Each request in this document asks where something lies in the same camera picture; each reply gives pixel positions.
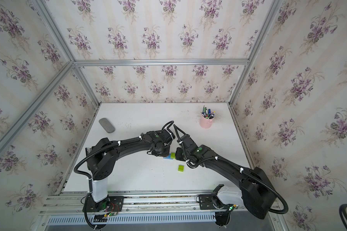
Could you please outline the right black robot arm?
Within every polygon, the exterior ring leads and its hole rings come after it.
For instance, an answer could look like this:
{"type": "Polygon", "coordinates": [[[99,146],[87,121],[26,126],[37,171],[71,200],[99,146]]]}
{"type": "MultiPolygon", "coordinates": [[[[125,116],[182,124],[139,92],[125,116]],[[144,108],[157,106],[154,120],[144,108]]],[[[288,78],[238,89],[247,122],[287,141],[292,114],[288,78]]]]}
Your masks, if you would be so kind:
{"type": "Polygon", "coordinates": [[[264,219],[269,212],[283,215],[289,211],[286,200],[261,168],[250,169],[235,164],[206,145],[198,146],[188,134],[178,138],[177,142],[190,168],[211,169],[235,184],[242,193],[245,208],[255,217],[264,219]]]}

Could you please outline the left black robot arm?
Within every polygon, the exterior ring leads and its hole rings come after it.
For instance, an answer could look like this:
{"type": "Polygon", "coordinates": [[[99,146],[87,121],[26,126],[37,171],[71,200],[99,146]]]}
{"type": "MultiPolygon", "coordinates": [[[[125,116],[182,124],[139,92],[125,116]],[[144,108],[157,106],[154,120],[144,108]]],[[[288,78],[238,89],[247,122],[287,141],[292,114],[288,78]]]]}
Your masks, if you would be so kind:
{"type": "Polygon", "coordinates": [[[174,139],[175,135],[169,129],[148,131],[120,141],[103,138],[75,165],[73,171],[87,177],[91,197],[95,203],[99,203],[108,197],[108,176],[113,172],[117,160],[141,151],[155,157],[167,157],[174,139]]]}

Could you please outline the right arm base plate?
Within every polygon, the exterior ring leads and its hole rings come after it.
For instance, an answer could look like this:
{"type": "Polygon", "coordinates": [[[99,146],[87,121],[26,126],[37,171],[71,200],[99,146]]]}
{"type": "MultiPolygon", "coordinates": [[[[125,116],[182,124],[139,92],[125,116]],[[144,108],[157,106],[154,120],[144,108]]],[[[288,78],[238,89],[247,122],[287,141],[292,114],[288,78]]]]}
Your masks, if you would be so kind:
{"type": "Polygon", "coordinates": [[[196,198],[200,210],[232,210],[238,206],[242,200],[239,196],[225,196],[219,198],[211,194],[200,194],[196,198]]]}

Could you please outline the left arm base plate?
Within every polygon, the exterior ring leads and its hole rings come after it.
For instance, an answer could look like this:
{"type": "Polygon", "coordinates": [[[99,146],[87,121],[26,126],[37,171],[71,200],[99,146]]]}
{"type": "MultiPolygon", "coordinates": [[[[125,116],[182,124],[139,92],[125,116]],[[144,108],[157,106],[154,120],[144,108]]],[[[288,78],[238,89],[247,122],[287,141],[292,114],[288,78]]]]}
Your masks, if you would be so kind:
{"type": "Polygon", "coordinates": [[[86,196],[83,212],[106,212],[113,215],[121,212],[125,197],[123,196],[108,196],[100,202],[95,202],[91,195],[86,196]]]}

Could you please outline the blue lego brick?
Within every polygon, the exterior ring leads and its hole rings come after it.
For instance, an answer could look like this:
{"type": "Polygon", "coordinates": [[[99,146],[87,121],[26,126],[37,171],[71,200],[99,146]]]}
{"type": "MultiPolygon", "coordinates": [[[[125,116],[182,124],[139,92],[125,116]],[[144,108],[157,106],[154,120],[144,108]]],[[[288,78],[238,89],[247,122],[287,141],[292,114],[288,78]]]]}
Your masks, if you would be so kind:
{"type": "Polygon", "coordinates": [[[171,159],[171,154],[169,154],[167,157],[164,157],[164,159],[173,160],[171,159]]]}

